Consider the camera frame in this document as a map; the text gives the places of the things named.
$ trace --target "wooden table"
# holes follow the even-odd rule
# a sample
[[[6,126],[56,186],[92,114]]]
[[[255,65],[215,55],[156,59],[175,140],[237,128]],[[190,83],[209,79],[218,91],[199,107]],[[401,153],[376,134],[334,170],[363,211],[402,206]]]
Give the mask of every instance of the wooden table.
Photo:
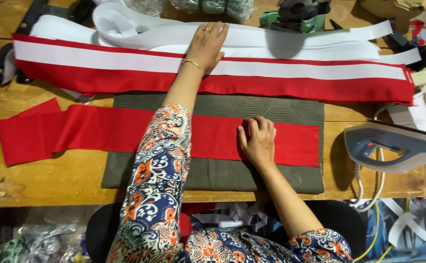
[[[69,7],[75,0],[51,0],[49,4]],[[258,17],[264,11],[275,10],[276,0],[256,2],[258,10],[248,21],[258,26]],[[0,0],[0,47],[11,42],[13,32],[29,7],[31,0]],[[169,8],[168,18],[178,20],[216,21],[217,16],[189,15]],[[356,19],[351,12],[347,18],[338,17],[343,27],[345,21]],[[359,21],[366,26],[368,21]],[[377,40],[379,46],[384,41]],[[0,119],[9,118],[32,106],[57,97],[62,109],[75,104],[73,98],[43,81],[31,85],[20,85],[12,81],[0,88]],[[90,105],[111,107],[113,96],[97,96]],[[320,195],[301,195],[304,199],[348,199],[359,191],[353,179],[354,163],[348,158],[344,147],[343,129],[349,125],[361,124],[372,118],[378,106],[373,104],[325,104],[325,141],[323,174],[325,192]],[[90,150],[70,150],[55,159],[35,161],[6,167],[0,148],[0,206],[54,206],[107,204],[120,199],[125,189],[102,189],[100,187],[105,168],[107,152]],[[380,175],[363,168],[364,198],[371,198],[379,184]],[[420,167],[405,174],[387,174],[381,197],[421,197],[426,196],[426,169]],[[253,201],[269,198],[267,193],[225,192],[186,190],[184,202],[209,201]]]

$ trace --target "ironing pad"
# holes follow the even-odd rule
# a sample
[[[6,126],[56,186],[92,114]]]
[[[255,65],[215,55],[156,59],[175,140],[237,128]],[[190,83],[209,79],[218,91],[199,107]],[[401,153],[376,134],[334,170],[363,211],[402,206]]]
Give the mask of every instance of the ironing pad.
[[[130,91],[114,97],[114,107],[156,111],[165,93]],[[320,194],[323,186],[323,103],[284,98],[243,95],[199,94],[195,114],[216,117],[247,118],[261,115],[276,122],[317,125],[319,129],[320,167],[278,165],[298,193]],[[132,175],[135,153],[109,152],[101,187],[125,185]],[[192,158],[186,189],[253,191],[264,183],[250,163],[235,160]]]

